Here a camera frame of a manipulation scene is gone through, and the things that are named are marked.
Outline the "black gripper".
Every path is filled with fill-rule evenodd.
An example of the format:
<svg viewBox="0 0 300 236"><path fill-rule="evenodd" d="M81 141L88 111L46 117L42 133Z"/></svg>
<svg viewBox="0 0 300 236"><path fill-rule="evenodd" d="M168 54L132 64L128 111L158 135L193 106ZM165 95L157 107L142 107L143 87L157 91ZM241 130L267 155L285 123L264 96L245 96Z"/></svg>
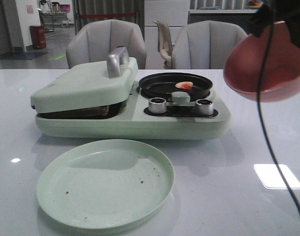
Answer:
<svg viewBox="0 0 300 236"><path fill-rule="evenodd" d="M290 41L300 48L300 0L265 0L249 18L250 33L261 36L272 23L284 21L290 33Z"/></svg>

